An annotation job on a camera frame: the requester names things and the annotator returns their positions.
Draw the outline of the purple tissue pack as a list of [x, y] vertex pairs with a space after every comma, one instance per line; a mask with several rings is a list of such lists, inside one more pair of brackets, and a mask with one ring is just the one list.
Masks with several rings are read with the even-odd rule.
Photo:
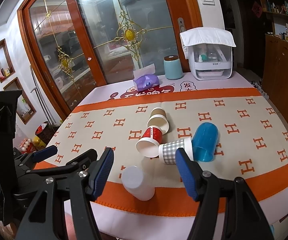
[[138, 92], [160, 85], [159, 78], [155, 74], [155, 64], [133, 71], [133, 83]]

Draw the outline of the orange beige H-pattern cloth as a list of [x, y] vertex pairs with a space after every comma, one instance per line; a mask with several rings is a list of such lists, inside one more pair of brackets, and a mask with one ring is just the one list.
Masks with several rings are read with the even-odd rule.
[[168, 142], [190, 142], [197, 128], [210, 122], [219, 138], [204, 170], [222, 179], [242, 177], [261, 203], [268, 220], [288, 213], [288, 132], [276, 111], [254, 88], [167, 93], [99, 103], [83, 103], [51, 138], [56, 155], [37, 168], [63, 166], [88, 149], [114, 151], [114, 163], [97, 203], [113, 209], [154, 216], [192, 216], [198, 204], [186, 193], [170, 157], [160, 147], [136, 144], [149, 136], [154, 109], [166, 111]]

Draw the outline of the upper wall niche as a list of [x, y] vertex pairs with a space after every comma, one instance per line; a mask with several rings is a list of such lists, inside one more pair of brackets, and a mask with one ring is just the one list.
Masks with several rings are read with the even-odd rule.
[[6, 45], [6, 40], [0, 40], [0, 83], [5, 81], [15, 70], [10, 59], [10, 54]]

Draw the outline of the blue plastic cup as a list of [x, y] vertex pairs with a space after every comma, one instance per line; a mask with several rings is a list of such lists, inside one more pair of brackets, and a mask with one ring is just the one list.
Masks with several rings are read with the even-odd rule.
[[192, 139], [193, 159], [209, 162], [213, 160], [219, 132], [213, 123], [204, 122], [196, 130]]

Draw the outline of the white countertop appliance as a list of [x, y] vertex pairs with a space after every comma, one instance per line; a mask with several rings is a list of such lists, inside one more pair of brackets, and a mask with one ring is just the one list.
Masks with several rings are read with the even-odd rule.
[[188, 63], [200, 81], [228, 79], [232, 75], [232, 47], [222, 44], [197, 44], [188, 47]]

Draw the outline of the wall niche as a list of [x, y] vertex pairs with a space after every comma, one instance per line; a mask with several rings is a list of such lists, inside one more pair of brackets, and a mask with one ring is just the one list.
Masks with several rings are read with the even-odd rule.
[[4, 86], [3, 90], [21, 90], [22, 94], [18, 98], [17, 102], [17, 115], [23, 122], [23, 124], [27, 124], [29, 120], [36, 113], [36, 109], [33, 104], [30, 102], [28, 96], [26, 95], [19, 79], [16, 77], [11, 80], [7, 85]]
[[0, 40], [0, 83], [5, 81], [15, 70], [10, 59], [10, 54], [6, 45], [6, 40]]

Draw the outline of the white ceramic cup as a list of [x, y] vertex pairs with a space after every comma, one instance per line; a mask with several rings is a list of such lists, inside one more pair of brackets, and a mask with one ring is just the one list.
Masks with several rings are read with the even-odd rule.
[[155, 194], [147, 175], [137, 166], [130, 166], [124, 169], [121, 175], [123, 187], [140, 201], [148, 201]]

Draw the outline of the lower wall niche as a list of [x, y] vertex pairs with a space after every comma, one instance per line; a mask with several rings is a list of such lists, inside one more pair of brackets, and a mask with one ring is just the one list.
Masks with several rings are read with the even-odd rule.
[[36, 109], [33, 104], [30, 102], [28, 96], [26, 95], [19, 79], [16, 77], [11, 80], [7, 85], [4, 86], [3, 90], [21, 90], [22, 94], [18, 98], [17, 102], [17, 115], [23, 122], [23, 124], [27, 124], [29, 120], [36, 113]]

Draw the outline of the wooden glass sliding door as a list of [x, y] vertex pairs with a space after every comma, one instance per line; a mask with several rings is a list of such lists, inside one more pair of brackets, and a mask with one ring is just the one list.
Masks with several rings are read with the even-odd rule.
[[202, 25], [197, 0], [24, 0], [24, 48], [56, 113], [66, 118], [94, 89], [133, 78], [166, 56], [188, 61], [180, 33]]

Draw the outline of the white folded cloth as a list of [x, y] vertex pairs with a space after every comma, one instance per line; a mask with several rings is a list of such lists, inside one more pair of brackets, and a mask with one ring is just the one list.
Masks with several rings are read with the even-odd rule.
[[217, 44], [236, 47], [233, 35], [224, 29], [197, 27], [180, 33], [180, 40], [185, 59], [188, 60], [188, 47], [199, 44]]

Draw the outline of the red paper cup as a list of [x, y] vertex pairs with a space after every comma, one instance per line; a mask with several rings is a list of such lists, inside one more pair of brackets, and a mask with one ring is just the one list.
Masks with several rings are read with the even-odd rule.
[[140, 140], [136, 143], [137, 151], [147, 158], [159, 155], [159, 146], [162, 142], [162, 130], [158, 126], [149, 126]]

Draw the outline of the grey checked paper cup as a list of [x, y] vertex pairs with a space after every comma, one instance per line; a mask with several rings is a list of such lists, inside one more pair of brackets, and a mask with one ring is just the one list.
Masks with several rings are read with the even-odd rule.
[[158, 148], [159, 159], [163, 164], [176, 164], [175, 155], [178, 148], [183, 148], [190, 160], [193, 160], [192, 141], [190, 137], [161, 144]]

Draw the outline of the light blue canister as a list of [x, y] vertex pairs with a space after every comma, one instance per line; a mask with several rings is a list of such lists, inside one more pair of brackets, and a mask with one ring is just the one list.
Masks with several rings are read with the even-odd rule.
[[164, 57], [165, 77], [169, 80], [177, 80], [183, 77], [183, 69], [177, 55]]

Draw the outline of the brown paper cup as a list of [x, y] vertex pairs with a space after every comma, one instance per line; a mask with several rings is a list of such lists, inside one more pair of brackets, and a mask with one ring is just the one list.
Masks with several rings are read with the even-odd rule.
[[147, 121], [147, 127], [149, 126], [158, 126], [162, 134], [166, 134], [169, 130], [169, 122], [167, 120], [166, 112], [161, 107], [155, 107], [152, 109], [150, 117]]

